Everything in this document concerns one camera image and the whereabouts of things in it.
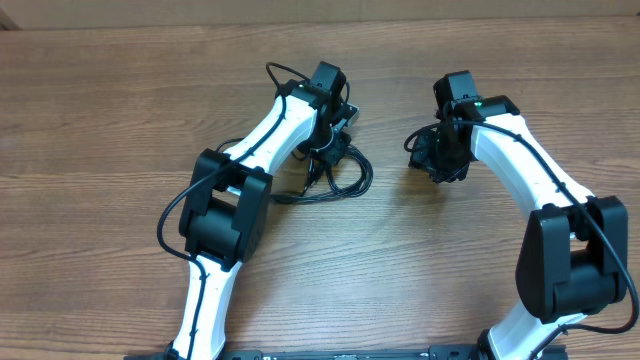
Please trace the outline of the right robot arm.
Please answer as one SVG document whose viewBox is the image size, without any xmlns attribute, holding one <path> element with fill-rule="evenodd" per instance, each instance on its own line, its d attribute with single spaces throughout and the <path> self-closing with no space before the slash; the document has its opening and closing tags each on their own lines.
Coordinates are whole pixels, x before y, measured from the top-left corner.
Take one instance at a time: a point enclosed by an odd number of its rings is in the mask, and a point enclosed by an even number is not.
<svg viewBox="0 0 640 360">
<path fill-rule="evenodd" d="M 570 331 L 617 335 L 639 319 L 627 269 L 628 212 L 598 197 L 541 147 L 506 96 L 483 97 L 468 71 L 433 85 L 437 123 L 404 143 L 409 167 L 435 183 L 465 179 L 485 164 L 527 219 L 515 269 L 518 302 L 474 344 L 433 345 L 431 359 L 565 359 L 554 340 Z"/>
</svg>

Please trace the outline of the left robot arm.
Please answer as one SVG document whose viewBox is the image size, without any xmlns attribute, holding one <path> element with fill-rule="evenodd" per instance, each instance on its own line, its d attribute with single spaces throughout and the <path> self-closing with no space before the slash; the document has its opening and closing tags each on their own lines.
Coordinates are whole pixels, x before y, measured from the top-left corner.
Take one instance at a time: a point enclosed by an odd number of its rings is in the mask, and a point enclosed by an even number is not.
<svg viewBox="0 0 640 360">
<path fill-rule="evenodd" d="M 235 280 L 264 233 L 273 176 L 294 150 L 335 165 L 350 142 L 344 127 L 358 117 L 341 69 L 320 62 L 311 77 L 278 84 L 259 125 L 225 151 L 204 150 L 190 185 L 179 233 L 190 278 L 181 328 L 165 359 L 216 359 L 225 347 L 225 321 Z"/>
</svg>

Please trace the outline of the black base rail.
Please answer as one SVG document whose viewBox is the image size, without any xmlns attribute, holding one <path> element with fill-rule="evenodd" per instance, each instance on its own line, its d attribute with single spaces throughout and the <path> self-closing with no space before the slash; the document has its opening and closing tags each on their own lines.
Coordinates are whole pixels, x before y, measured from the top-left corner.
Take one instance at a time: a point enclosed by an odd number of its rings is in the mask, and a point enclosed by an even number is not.
<svg viewBox="0 0 640 360">
<path fill-rule="evenodd" d="M 428 349 L 379 351 L 304 351 L 262 353 L 259 350 L 224 351 L 217 360 L 472 360 L 488 359 L 476 345 L 433 345 Z"/>
</svg>

